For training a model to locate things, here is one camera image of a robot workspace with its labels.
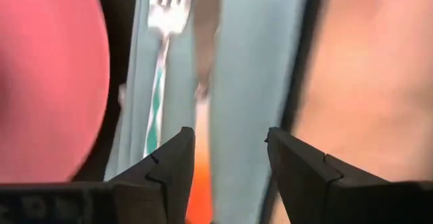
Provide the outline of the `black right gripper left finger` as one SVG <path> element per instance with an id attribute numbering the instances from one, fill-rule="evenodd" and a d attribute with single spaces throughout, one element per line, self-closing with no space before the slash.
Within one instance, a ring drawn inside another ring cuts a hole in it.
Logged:
<path id="1" fill-rule="evenodd" d="M 110 180 L 120 224 L 184 224 L 194 169 L 195 133 L 179 133 Z"/>

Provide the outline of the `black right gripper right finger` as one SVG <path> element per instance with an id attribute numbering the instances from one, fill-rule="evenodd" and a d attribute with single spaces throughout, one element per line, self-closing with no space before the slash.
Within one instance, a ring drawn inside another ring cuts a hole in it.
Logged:
<path id="1" fill-rule="evenodd" d="M 290 223 L 322 223 L 328 187 L 344 177 L 330 164 L 333 156 L 278 127 L 269 129 L 266 142 L 272 176 Z"/>

